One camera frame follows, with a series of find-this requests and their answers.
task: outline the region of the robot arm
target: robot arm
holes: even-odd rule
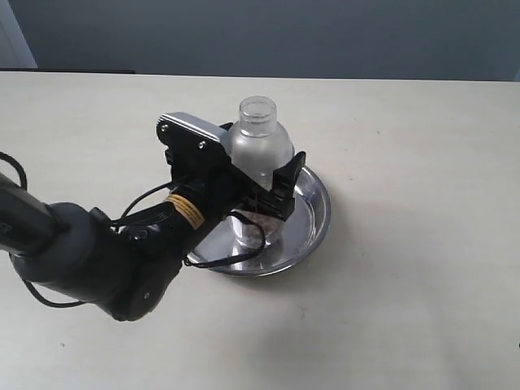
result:
[[[8,161],[22,174],[22,186],[0,174],[0,249],[10,253],[33,294],[35,283],[77,304],[93,303],[119,321],[142,318],[159,303],[183,262],[189,265],[187,254],[233,209],[282,220],[294,210],[293,191],[305,153],[276,170],[266,191],[232,165],[228,129],[185,113],[161,116],[156,130],[167,147],[171,182],[159,189],[169,188],[170,195],[117,220],[98,208],[88,212],[73,203],[38,201],[25,190],[20,165]],[[228,258],[205,267],[243,260]]]

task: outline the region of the white table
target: white table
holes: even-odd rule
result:
[[[162,113],[219,124],[266,94],[333,206],[300,266],[183,269],[136,323],[40,305],[3,253],[0,388],[519,388],[520,84],[0,73],[0,92],[0,150],[44,202],[115,218],[169,177]]]

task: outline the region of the stainless steel bowl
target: stainless steel bowl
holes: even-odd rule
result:
[[[295,266],[321,244],[331,222],[331,199],[322,181],[304,167],[296,185],[296,207],[279,241],[260,255],[231,266],[211,268],[233,276],[272,275]],[[223,221],[188,258],[209,262],[250,250],[235,241],[229,221]]]

